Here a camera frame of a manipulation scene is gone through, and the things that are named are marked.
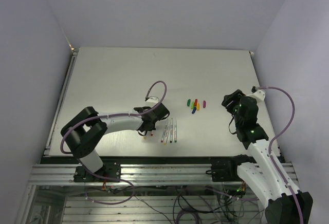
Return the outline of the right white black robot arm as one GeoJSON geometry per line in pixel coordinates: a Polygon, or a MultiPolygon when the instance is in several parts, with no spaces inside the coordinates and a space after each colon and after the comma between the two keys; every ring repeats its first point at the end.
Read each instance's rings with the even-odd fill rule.
{"type": "Polygon", "coordinates": [[[222,106],[232,115],[234,134],[256,161],[229,165],[227,176],[247,183],[262,204],[268,223],[308,223],[313,198],[293,182],[273,152],[276,138],[269,139],[258,124],[258,104],[265,96],[264,87],[253,87],[250,95],[238,89],[223,98],[222,106]]]}

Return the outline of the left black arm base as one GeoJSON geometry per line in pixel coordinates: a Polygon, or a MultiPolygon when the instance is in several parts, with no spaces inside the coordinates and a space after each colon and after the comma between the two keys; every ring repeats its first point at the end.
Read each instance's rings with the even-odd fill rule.
{"type": "Polygon", "coordinates": [[[90,173],[84,165],[80,165],[76,167],[74,182],[118,182],[120,176],[121,166],[115,162],[105,163],[105,165],[95,173],[90,173]]]}

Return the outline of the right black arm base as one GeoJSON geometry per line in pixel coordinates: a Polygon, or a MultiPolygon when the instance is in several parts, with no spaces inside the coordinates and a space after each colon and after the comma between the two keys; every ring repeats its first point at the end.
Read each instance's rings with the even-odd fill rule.
{"type": "Polygon", "coordinates": [[[241,181],[237,175],[237,167],[245,162],[250,162],[247,155],[216,159],[205,173],[211,176],[213,182],[241,181]]]}

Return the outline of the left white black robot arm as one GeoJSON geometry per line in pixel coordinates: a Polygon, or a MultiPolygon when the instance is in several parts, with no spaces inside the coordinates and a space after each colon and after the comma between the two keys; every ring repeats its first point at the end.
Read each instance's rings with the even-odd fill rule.
{"type": "Polygon", "coordinates": [[[100,181],[105,174],[104,163],[95,148],[104,135],[124,130],[135,130],[145,136],[155,130],[155,124],[167,118],[170,111],[161,103],[153,107],[135,107],[130,112],[100,115],[89,106],[79,112],[61,130],[61,149],[66,143],[70,153],[86,167],[92,181],[100,181]]]}

